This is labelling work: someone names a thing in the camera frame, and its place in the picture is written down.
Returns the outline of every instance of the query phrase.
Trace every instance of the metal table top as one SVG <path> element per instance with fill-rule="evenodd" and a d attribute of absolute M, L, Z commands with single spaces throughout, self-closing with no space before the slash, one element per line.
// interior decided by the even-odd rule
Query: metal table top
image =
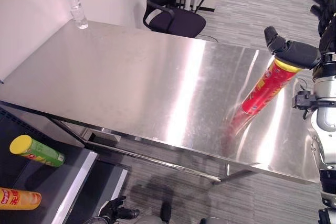
<path fill-rule="evenodd" d="M 290 82 L 235 139 L 225 119 L 272 56 L 138 29 L 70 21 L 0 85 L 0 101 L 219 157 L 297 182 L 318 172 Z"/>

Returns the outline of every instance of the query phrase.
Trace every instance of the black office chair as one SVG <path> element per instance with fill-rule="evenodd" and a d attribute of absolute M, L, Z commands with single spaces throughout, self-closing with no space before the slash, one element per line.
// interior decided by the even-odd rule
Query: black office chair
<path fill-rule="evenodd" d="M 147 0 L 143 23 L 152 31 L 195 38 L 206 24 L 205 19 L 196 14 L 203 1 L 200 2 L 195 12 L 191 12 L 178 8 L 176 0 Z M 162 12 L 148 24 L 146 19 L 155 9 Z"/>

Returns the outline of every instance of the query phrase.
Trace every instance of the green snack can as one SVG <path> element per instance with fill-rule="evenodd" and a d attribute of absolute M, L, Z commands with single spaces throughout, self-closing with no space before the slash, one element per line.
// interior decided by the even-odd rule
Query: green snack can
<path fill-rule="evenodd" d="M 28 135 L 21 135 L 15 138 L 9 146 L 9 150 L 13 154 L 21 155 L 52 167 L 59 167 L 65 161 L 64 154 L 32 139 Z"/>

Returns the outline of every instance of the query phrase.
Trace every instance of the chair seat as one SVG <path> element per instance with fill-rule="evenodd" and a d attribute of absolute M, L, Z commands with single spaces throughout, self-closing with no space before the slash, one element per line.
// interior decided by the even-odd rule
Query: chair seat
<path fill-rule="evenodd" d="M 205 27 L 205 19 L 187 10 L 173 8 L 175 19 L 172 22 L 168 33 L 183 37 L 195 38 Z M 171 20 L 167 12 L 161 12 L 156 15 L 149 23 L 153 31 L 166 33 L 166 28 Z"/>

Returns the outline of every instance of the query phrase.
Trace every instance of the water bottle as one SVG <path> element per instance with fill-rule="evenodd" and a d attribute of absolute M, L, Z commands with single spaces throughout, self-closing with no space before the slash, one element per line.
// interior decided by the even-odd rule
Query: water bottle
<path fill-rule="evenodd" d="M 79 29 L 87 28 L 88 21 L 84 15 L 83 7 L 80 0 L 68 0 L 71 6 L 71 14 L 75 20 L 75 24 Z"/>

